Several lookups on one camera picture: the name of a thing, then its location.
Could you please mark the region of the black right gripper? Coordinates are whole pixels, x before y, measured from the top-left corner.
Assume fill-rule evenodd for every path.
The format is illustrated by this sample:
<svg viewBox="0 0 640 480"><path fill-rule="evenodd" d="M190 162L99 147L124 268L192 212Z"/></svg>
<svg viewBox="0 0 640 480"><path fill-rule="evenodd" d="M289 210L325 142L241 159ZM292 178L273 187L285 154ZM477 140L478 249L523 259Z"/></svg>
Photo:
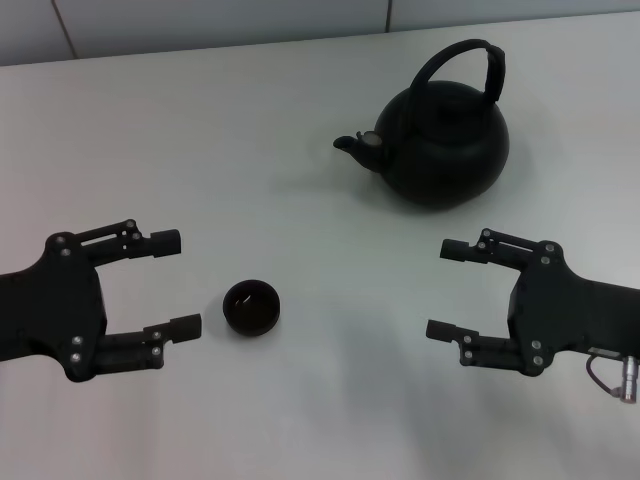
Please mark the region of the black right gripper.
<svg viewBox="0 0 640 480"><path fill-rule="evenodd" d="M639 291L580 277L557 243L485 228L474 245L445 239L440 257L521 272L509 303L513 340L428 321L426 337L457 343L463 366L539 375L564 351L639 356Z"/></svg>

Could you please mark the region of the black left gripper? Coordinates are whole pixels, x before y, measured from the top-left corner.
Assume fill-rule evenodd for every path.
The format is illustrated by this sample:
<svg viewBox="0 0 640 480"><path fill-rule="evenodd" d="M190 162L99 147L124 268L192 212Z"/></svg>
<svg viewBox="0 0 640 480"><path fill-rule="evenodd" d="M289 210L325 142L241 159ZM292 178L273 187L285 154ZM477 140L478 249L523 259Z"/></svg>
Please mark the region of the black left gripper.
<svg viewBox="0 0 640 480"><path fill-rule="evenodd" d="M88 381L95 374L162 368L167 342L201 337L201 316L179 317L98 341L106 331L106 313L93 265L180 253L177 229L145 237L133 219L76 235L51 235L36 263L1 276L1 360L46 356L73 382Z"/></svg>

